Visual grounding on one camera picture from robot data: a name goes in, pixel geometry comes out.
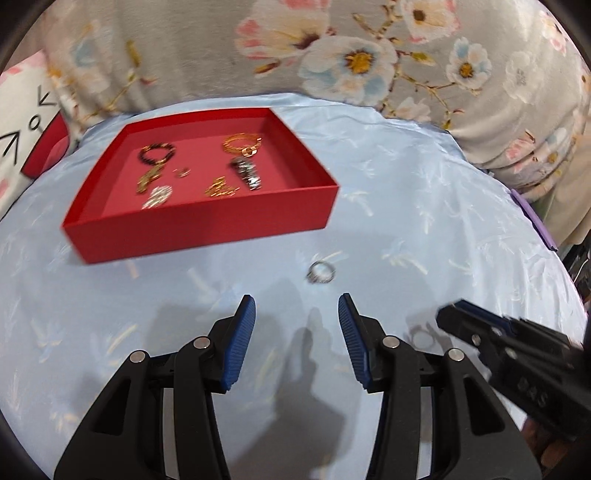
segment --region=white flower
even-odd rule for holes
[[[413,43],[449,37],[460,30],[455,0],[402,0],[400,8]]]
[[[492,63],[482,45],[471,44],[466,37],[456,40],[446,68],[450,82],[469,90],[478,90],[491,77],[491,71]]]
[[[503,88],[514,100],[531,103],[543,81],[543,75],[529,53],[516,51],[505,66],[506,78]]]
[[[558,21],[549,13],[540,10],[540,20],[542,22],[542,35],[550,40],[550,44],[556,51],[559,51],[566,57],[566,34]]]
[[[311,95],[375,106],[388,94],[398,61],[396,49],[356,37],[323,37],[315,41],[301,62],[298,75]]]
[[[406,98],[396,109],[396,116],[404,120],[415,120],[417,122],[430,122],[431,108],[421,99],[419,103],[414,103],[413,97]]]

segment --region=red box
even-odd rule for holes
[[[262,137],[254,160],[262,186],[250,191],[229,165],[235,155],[222,141],[236,133]],[[137,181],[149,167],[138,159],[145,145],[167,142],[176,154],[148,193]],[[177,178],[173,170],[191,172]],[[240,187],[209,197],[217,177]],[[170,185],[163,205],[142,210],[153,187]],[[267,108],[181,113],[126,125],[83,183],[63,229],[88,263],[233,242],[326,226],[338,185],[306,146]]]

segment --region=floral pillow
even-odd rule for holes
[[[568,165],[587,69],[537,0],[57,0],[50,73],[80,132],[118,112],[296,91],[448,129],[529,200]]]

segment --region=gold bracelet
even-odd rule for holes
[[[254,142],[254,145],[247,145],[246,147],[234,147],[232,142],[237,140],[250,140]],[[261,148],[262,138],[259,137],[257,134],[235,134],[230,135],[227,139],[225,139],[222,143],[222,147],[224,152],[231,153],[231,154],[242,154],[245,157],[252,157],[256,151]]]

